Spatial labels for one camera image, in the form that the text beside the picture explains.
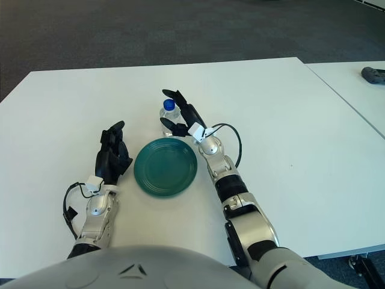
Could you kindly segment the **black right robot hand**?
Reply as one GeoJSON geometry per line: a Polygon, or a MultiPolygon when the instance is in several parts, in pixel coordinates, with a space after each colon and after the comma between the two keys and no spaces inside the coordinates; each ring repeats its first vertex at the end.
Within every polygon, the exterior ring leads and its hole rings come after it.
{"type": "Polygon", "coordinates": [[[161,123],[171,131],[173,136],[177,136],[177,137],[191,136],[188,130],[195,123],[198,123],[199,125],[204,127],[204,129],[207,128],[203,119],[200,117],[200,115],[198,114],[194,106],[192,104],[187,103],[186,99],[183,97],[180,91],[163,89],[162,92],[163,94],[168,96],[170,99],[175,101],[176,105],[180,109],[181,116],[186,122],[186,124],[184,125],[182,123],[174,123],[171,120],[166,119],[165,117],[160,118],[161,123]]]}

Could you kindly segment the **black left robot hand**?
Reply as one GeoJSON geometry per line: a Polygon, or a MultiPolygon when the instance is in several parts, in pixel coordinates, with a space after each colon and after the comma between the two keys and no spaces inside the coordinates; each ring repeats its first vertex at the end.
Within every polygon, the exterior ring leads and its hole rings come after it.
{"type": "Polygon", "coordinates": [[[124,125],[125,122],[121,120],[102,131],[95,175],[102,178],[106,185],[117,185],[119,177],[125,173],[133,161],[123,141],[124,125]]]}

